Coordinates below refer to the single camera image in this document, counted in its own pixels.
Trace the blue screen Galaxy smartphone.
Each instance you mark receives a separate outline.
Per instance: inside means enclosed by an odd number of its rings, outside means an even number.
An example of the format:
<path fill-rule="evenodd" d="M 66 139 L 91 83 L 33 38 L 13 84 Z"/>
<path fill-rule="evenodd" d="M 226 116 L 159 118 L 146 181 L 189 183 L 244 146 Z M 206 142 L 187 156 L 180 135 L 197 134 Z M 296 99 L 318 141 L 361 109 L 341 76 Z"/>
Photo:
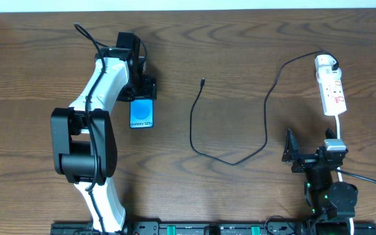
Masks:
<path fill-rule="evenodd" d="M 138 99 L 132 101 L 130 103 L 130 128 L 152 128 L 154 125 L 153 114 L 153 100 Z"/>

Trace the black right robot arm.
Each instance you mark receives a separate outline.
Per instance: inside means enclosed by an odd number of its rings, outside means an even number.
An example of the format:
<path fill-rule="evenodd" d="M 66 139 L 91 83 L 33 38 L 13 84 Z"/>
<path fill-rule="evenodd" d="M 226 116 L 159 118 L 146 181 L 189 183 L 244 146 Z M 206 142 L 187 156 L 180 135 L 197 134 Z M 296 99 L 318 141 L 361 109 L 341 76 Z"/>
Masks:
<path fill-rule="evenodd" d="M 286 133 L 283 162 L 292 164 L 293 173 L 305 174 L 304 196 L 313 215 L 301 222 L 298 234 L 350 234 L 350 219 L 355 216 L 358 189 L 344 181 L 333 181 L 332 171 L 343 164 L 348 153 L 344 142 L 331 129 L 326 130 L 324 145 L 315 153 L 301 153 L 291 130 Z"/>

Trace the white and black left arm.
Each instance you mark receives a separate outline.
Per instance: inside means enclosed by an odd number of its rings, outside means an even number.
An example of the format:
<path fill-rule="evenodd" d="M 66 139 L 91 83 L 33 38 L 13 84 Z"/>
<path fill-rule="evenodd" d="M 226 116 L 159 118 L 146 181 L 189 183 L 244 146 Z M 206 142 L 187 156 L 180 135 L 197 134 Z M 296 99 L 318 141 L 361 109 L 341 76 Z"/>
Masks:
<path fill-rule="evenodd" d="M 93 42 L 95 69 L 83 92 L 50 117 L 55 171 L 64 175 L 84 197 L 93 218 L 92 232 L 131 234 L 127 213 L 118 198 L 112 176 L 118 149 L 111 114 L 117 102 L 130 105 L 132 129 L 154 125 L 156 80 L 144 74 L 144 43 L 133 32 L 120 32 L 115 46 Z"/>

